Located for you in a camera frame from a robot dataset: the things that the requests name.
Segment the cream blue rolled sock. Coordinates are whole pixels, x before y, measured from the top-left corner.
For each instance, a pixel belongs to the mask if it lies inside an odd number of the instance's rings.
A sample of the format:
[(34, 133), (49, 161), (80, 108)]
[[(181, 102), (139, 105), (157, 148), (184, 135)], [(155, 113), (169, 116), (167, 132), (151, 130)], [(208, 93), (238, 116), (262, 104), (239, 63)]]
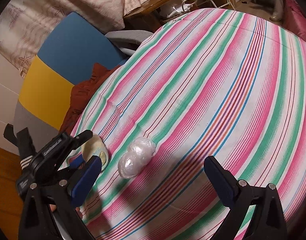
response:
[(93, 133), (92, 138), (81, 146), (81, 153), (85, 162), (88, 162), (94, 155), (99, 157), (102, 163), (101, 171), (109, 164), (109, 152), (97, 134)]

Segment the blue yellow grey chair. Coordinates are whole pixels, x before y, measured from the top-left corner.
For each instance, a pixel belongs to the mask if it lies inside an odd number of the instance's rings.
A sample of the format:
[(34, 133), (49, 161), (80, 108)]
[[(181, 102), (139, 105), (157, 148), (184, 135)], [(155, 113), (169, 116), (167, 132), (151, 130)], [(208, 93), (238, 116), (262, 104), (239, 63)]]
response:
[(13, 145), (16, 133), (29, 129), (37, 150), (55, 137), (69, 109), (74, 85), (91, 78), (93, 65), (111, 70), (123, 65), (151, 32), (111, 31), (103, 35), (76, 12), (48, 35), (23, 82), (12, 124), (3, 136)]

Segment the wooden desk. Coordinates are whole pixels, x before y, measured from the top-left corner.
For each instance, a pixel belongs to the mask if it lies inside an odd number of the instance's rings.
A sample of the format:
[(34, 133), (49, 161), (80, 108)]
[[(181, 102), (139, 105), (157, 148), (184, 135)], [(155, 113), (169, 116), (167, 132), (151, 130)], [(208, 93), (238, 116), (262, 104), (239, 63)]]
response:
[[(216, 5), (214, 0), (205, 0), (205, 2), (210, 2), (215, 8), (224, 8), (228, 5), (234, 8), (231, 0), (225, 0), (222, 5)], [(126, 29), (154, 32), (166, 22), (196, 10), (200, 4), (203, 2), (198, 0), (147, 0), (140, 8), (124, 17), (124, 24)]]

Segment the dark red garment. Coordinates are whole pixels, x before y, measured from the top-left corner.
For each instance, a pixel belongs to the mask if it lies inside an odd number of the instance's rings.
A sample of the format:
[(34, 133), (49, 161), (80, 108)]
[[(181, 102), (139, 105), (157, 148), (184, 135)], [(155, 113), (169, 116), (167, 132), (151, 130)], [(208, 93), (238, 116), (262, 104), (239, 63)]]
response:
[(121, 66), (121, 64), (118, 64), (113, 69), (107, 69), (101, 64), (95, 63), (90, 79), (82, 81), (72, 88), (69, 109), (60, 127), (59, 134), (63, 132), (71, 134), (95, 92)]

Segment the pink patterned curtain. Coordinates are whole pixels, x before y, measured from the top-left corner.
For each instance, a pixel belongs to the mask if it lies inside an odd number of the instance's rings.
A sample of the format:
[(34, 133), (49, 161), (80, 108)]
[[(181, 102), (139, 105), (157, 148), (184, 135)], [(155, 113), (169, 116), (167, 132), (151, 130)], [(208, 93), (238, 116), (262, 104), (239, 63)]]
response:
[(124, 16), (147, 0), (11, 0), (0, 14), (0, 54), (25, 77), (46, 37), (71, 12), (102, 33), (124, 28)]

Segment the striped pink green tablecloth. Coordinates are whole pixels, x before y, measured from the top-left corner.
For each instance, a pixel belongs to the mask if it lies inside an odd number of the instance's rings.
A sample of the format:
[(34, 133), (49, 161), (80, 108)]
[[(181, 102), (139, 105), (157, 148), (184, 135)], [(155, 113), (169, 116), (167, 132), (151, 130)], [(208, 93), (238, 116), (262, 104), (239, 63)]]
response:
[[(306, 214), (306, 42), (238, 11), (200, 9), (145, 40), (98, 89), (73, 129), (111, 159), (81, 208), (96, 239), (210, 239), (228, 212), (204, 170), (278, 189), (289, 233)], [(139, 175), (118, 161), (156, 144)]]

